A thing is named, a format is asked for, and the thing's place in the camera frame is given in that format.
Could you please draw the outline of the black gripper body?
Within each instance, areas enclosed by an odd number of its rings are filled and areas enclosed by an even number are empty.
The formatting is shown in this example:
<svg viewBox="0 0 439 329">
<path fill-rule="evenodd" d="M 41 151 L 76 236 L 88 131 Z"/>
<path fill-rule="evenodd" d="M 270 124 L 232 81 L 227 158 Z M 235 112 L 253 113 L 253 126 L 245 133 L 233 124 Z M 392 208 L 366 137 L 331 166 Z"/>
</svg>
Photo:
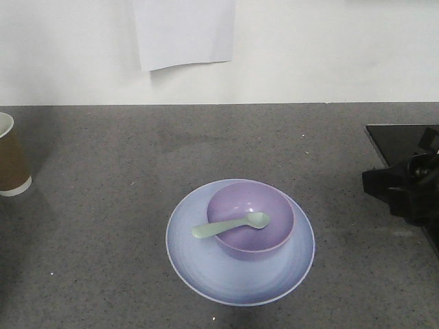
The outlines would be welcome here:
<svg viewBox="0 0 439 329">
<path fill-rule="evenodd" d="M 438 130 L 427 127 L 424 151 L 386 169 L 362 173 L 364 192 L 385 202 L 390 214 L 413 226 L 438 225 Z"/>
</svg>

